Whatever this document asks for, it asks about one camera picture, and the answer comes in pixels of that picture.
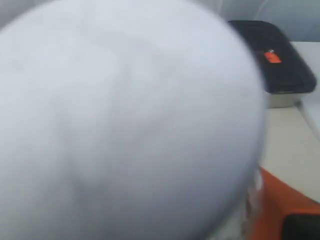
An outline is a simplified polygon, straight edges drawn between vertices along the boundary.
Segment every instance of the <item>beige surface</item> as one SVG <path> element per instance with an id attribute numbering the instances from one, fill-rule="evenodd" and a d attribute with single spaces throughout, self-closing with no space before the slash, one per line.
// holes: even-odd
<path id="1" fill-rule="evenodd" d="M 268 110 L 262 166 L 320 202 L 320 142 L 296 107 Z"/>

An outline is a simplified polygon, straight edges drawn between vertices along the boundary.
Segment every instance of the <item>orange object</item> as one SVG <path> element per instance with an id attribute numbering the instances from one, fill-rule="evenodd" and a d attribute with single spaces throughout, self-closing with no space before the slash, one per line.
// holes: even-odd
<path id="1" fill-rule="evenodd" d="M 253 225 L 250 240 L 281 240 L 283 223 L 292 214 L 320 215 L 320 204 L 294 190 L 268 171 L 264 181 L 262 213 Z"/>
<path id="2" fill-rule="evenodd" d="M 271 64 L 280 64 L 282 61 L 278 57 L 277 54 L 275 54 L 273 51 L 268 51 L 264 53 L 264 56 Z"/>

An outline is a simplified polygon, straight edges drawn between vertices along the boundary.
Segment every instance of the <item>black object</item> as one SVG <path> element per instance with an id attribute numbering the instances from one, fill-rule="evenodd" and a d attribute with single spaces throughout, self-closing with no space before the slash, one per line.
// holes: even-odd
<path id="1" fill-rule="evenodd" d="M 281 240 L 319 240 L 320 215 L 292 214 L 283 221 Z"/>
<path id="2" fill-rule="evenodd" d="M 310 93 L 317 80 L 287 37 L 264 21 L 230 21 L 255 55 L 271 94 Z"/>

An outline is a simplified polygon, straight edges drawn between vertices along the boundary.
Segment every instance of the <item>white countertop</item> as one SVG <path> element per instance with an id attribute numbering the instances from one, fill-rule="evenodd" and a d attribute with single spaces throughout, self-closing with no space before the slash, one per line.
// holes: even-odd
<path id="1" fill-rule="evenodd" d="M 320 76 L 320 43 L 295 42 L 305 62 Z M 320 202 L 320 87 L 297 107 L 268 110 L 267 141 L 261 166 L 292 188 Z"/>

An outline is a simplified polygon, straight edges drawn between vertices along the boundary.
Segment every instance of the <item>orange sticker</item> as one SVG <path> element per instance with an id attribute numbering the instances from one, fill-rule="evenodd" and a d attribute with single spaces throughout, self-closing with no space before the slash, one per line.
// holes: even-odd
<path id="1" fill-rule="evenodd" d="M 277 54 L 275 54 L 274 52 L 265 52 L 264 56 L 266 57 L 266 59 L 269 61 L 269 63 L 271 64 L 280 64 L 282 63 L 282 61 L 280 60 L 280 58 L 278 57 Z"/>

